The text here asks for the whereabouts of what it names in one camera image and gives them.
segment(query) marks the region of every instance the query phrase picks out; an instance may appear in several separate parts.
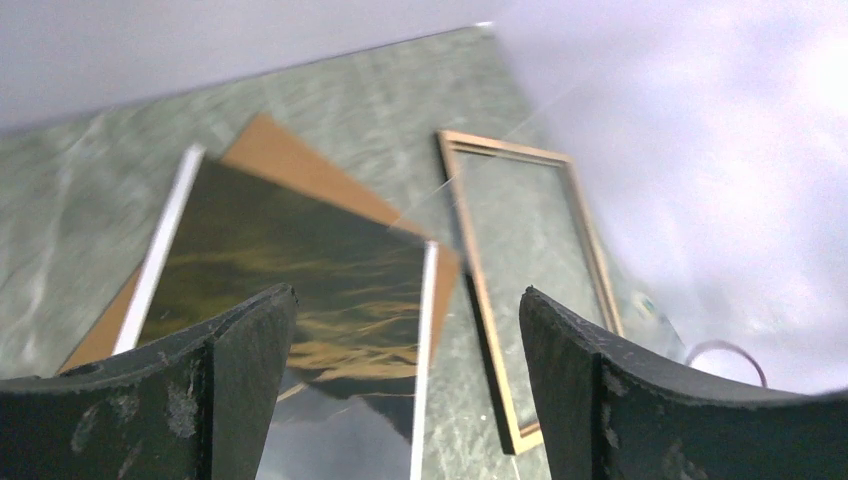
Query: white edge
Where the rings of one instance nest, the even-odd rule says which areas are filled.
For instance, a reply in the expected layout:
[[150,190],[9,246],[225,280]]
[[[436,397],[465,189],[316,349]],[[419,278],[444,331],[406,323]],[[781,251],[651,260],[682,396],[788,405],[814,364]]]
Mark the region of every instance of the white edge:
[[159,284],[159,277],[165,267],[165,260],[171,250],[174,234],[177,232],[180,218],[183,215],[205,152],[206,149],[203,146],[194,144],[183,153],[177,175],[174,178],[174,186],[165,202],[162,216],[159,217],[159,224],[156,225],[150,249],[147,251],[147,257],[145,257],[141,267],[138,285],[136,285],[132,300],[130,300],[130,306],[124,317],[124,323],[121,325],[121,331],[118,334],[112,355],[132,350],[138,343],[141,328],[144,326],[144,319],[147,317],[150,302],[153,300],[153,294]]
[[424,463],[424,415],[427,408],[427,377],[430,371],[430,343],[438,258],[439,244],[428,241],[424,253],[424,278],[421,284],[421,309],[418,322],[418,365],[415,372],[415,406],[412,414],[410,480],[421,480]]

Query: rectangular wooden frame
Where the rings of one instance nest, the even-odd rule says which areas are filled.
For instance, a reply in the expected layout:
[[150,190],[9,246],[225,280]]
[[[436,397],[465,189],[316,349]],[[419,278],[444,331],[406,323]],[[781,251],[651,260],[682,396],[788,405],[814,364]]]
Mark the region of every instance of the rectangular wooden frame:
[[[618,315],[618,308],[607,275],[605,260],[597,240],[597,234],[591,222],[589,210],[580,186],[577,183],[573,160],[559,153],[449,130],[439,131],[438,139],[442,153],[442,162],[444,163],[445,172],[449,180],[458,178],[461,175],[455,152],[500,157],[558,169],[563,181],[566,198],[568,199],[568,208],[571,211],[577,234],[580,237],[583,256],[589,268],[589,274],[605,326],[607,330],[623,336],[621,319]],[[492,398],[496,410],[501,410],[502,422],[505,424],[501,425],[502,444],[507,453],[517,455],[540,445],[543,442],[542,431],[538,421],[523,427],[518,423],[518,417],[512,401],[512,393],[507,382],[506,367],[500,349],[494,313],[486,288],[486,278],[471,223],[471,212],[465,200],[462,183],[460,181],[450,181],[450,188],[453,194],[459,228],[467,256],[467,265],[470,270],[468,273],[473,283],[477,300],[476,307],[483,326],[482,336],[486,340],[486,345],[483,348],[488,351],[491,371],[494,373],[494,382],[490,379],[490,385],[492,385],[492,388],[496,388],[497,391],[492,392]],[[506,435],[503,431],[504,427],[507,430]]]

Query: wire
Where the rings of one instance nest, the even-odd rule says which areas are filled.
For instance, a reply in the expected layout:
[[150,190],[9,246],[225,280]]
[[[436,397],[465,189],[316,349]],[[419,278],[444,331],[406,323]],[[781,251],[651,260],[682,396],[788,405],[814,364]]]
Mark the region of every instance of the wire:
[[695,358],[697,358],[703,353],[711,352],[713,350],[727,350],[730,352],[738,353],[739,355],[745,357],[745,359],[748,360],[751,365],[753,365],[754,368],[757,369],[757,375],[760,376],[760,385],[762,385],[763,388],[768,388],[766,374],[765,372],[763,372],[763,369],[762,367],[760,367],[760,364],[757,363],[756,360],[754,360],[754,357],[752,357],[751,354],[743,350],[741,347],[738,347],[730,342],[725,342],[724,340],[708,340],[706,342],[701,342],[698,345],[695,345],[692,351],[689,352],[689,355],[686,356],[686,360],[683,363],[687,367],[691,367],[692,362],[695,360]]

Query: cardboard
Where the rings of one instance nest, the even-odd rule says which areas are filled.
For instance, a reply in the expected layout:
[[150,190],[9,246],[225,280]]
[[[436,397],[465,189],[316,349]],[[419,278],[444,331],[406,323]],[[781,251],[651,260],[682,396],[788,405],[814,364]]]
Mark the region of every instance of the cardboard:
[[[396,225],[423,235],[418,226],[402,221],[401,213],[377,194],[309,148],[297,136],[277,126],[270,115],[256,116],[221,161],[228,166],[284,185],[373,221],[387,226]],[[441,246],[436,277],[431,353],[439,343],[459,267],[456,253]],[[137,269],[60,372],[102,360],[112,354],[138,275]]]

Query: empty frame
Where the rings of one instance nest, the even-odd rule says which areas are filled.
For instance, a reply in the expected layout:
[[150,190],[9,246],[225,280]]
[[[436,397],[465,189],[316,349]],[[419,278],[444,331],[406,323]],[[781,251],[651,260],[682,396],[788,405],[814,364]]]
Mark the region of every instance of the empty frame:
[[438,132],[438,140],[485,337],[502,444],[519,454],[543,441],[518,331],[524,289],[551,292],[617,335],[621,320],[569,157],[454,131]]

